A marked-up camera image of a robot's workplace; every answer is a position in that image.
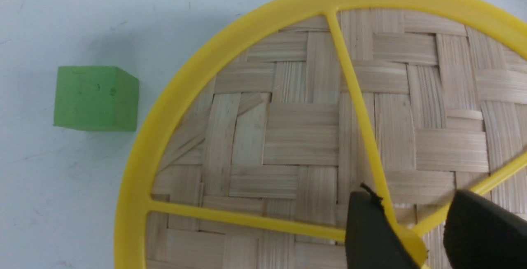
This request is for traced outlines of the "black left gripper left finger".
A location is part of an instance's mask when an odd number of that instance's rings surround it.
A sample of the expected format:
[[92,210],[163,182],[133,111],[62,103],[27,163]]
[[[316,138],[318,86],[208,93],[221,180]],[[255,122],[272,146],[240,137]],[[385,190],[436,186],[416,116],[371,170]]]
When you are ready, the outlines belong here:
[[383,198],[365,183],[350,193],[345,229],[349,269],[418,269],[390,226]]

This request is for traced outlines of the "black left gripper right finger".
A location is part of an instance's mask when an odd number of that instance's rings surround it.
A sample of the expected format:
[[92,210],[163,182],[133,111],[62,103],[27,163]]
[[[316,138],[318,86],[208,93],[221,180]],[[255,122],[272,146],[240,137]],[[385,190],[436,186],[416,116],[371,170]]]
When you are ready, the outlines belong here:
[[454,269],[525,269],[527,222],[468,190],[450,204],[443,246]]

